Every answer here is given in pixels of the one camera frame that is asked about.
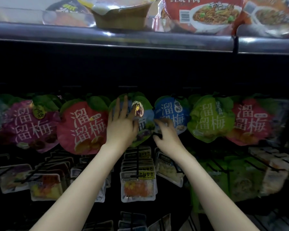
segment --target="noodle picture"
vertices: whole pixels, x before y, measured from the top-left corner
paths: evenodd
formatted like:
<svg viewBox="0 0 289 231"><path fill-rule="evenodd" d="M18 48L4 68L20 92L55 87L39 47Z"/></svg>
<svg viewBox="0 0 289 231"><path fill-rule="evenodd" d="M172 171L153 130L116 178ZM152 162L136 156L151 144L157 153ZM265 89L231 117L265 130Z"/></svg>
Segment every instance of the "noodle picture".
<svg viewBox="0 0 289 231"><path fill-rule="evenodd" d="M289 15L284 11L260 9L255 13L255 15L259 22L263 25L289 25Z"/></svg>
<svg viewBox="0 0 289 231"><path fill-rule="evenodd" d="M235 5L226 3L209 3L193 14L193 20L203 24L224 25L231 24L238 17L240 11Z"/></svg>

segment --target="hand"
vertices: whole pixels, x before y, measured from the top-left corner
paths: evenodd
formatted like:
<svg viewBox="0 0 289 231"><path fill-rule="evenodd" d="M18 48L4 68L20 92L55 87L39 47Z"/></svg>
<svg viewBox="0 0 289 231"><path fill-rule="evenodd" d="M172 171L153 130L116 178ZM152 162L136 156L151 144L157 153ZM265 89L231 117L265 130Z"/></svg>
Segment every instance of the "hand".
<svg viewBox="0 0 289 231"><path fill-rule="evenodd" d="M124 102L122 110L120 112L120 99L117 98L117 103L112 117L112 110L108 116L107 126L107 140L106 144L111 148L116 148L120 151L120 154L131 145L138 133L138 119L134 120L136 105L132 108L132 111L127 115L127 96L124 96Z"/></svg>
<svg viewBox="0 0 289 231"><path fill-rule="evenodd" d="M186 150L177 135L171 119L163 118L160 120L155 119L154 121L160 127L163 137L160 139L157 135L154 135L153 139L163 153L173 158L177 152Z"/></svg>

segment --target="green plastic bag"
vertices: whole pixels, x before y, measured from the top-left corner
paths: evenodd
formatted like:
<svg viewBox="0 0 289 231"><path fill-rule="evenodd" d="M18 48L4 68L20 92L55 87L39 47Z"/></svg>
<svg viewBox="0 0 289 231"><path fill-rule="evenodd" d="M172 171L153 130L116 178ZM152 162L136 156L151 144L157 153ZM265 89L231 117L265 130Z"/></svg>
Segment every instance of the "green plastic bag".
<svg viewBox="0 0 289 231"><path fill-rule="evenodd" d="M120 98L120 108L123 106L123 99L125 94L122 94L119 96ZM140 103L140 105L136 109L137 116L134 117L134 119L138 119L139 122L139 131L134 139L133 143L130 147L136 147L139 144L143 143L145 140L147 140L155 129L155 123L154 123L154 112L153 107L148 101L148 99L144 96L141 92L135 92L135 93L128 93L128 110L127 112L130 113L132 109L132 105L134 102ZM116 106L116 100L112 101L109 105L109 110L113 109Z"/></svg>
<svg viewBox="0 0 289 231"><path fill-rule="evenodd" d="M233 170L229 173L230 198L233 202L258 196L266 170L263 163L247 157L231 161L228 169Z"/></svg>
<svg viewBox="0 0 289 231"><path fill-rule="evenodd" d="M232 108L230 97L203 96L194 104L187 128L195 138L210 143L233 129L235 115Z"/></svg>
<svg viewBox="0 0 289 231"><path fill-rule="evenodd" d="M224 170L227 169L227 163L222 160L215 160ZM212 160L206 162L200 162L200 165L207 171L207 173L211 176L211 178L216 182L216 184L224 191L227 196L229 194L229 186L228 186L228 174L226 172L222 172L220 167L218 167ZM204 213L204 209L199 202L199 199L193 189L191 188L191 200L193 204L193 211L195 213Z"/></svg>

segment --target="person's right hand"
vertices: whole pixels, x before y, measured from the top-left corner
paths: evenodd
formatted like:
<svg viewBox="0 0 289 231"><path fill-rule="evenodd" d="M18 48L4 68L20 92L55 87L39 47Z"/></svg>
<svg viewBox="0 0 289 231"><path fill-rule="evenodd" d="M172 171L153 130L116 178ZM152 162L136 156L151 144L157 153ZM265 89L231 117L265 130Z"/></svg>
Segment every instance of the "person's right hand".
<svg viewBox="0 0 289 231"><path fill-rule="evenodd" d="M160 127L163 137L160 139L157 135L154 135L153 139L163 153L172 158L178 151L181 152L185 150L171 119L163 118L159 120L155 119L154 121Z"/></svg>

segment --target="bowl picture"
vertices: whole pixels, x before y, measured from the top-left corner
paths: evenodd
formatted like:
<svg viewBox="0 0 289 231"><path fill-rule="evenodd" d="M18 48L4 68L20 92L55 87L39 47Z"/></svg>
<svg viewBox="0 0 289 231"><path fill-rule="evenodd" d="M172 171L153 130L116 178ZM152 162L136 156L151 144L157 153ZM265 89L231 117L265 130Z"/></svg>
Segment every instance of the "bowl picture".
<svg viewBox="0 0 289 231"><path fill-rule="evenodd" d="M206 3L191 9L190 23L197 32L217 33L233 23L241 10L229 3Z"/></svg>
<svg viewBox="0 0 289 231"><path fill-rule="evenodd" d="M289 15L268 6L258 6L251 14L252 22L261 25L289 25Z"/></svg>

